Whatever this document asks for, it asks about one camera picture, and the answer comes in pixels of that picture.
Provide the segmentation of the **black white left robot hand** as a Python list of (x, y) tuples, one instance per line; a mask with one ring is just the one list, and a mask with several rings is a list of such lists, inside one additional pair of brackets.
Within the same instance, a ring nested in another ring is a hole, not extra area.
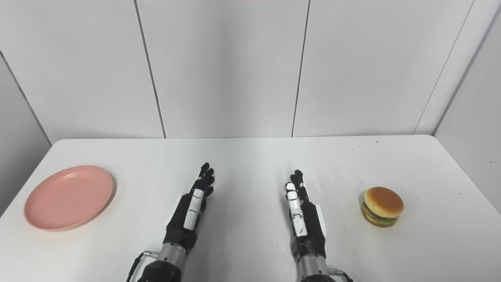
[(179, 245), (190, 253), (197, 241), (197, 228), (207, 206), (207, 199), (213, 193), (214, 169), (204, 163), (190, 191), (183, 194), (171, 220), (166, 226), (163, 244)]

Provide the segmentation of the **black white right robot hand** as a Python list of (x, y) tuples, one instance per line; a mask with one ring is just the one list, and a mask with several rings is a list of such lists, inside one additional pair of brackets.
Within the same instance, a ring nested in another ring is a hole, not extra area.
[(289, 218), (293, 227), (290, 250), (296, 261), (306, 255), (326, 258), (324, 232), (317, 206), (310, 201), (304, 185), (303, 172), (296, 169), (285, 185)]

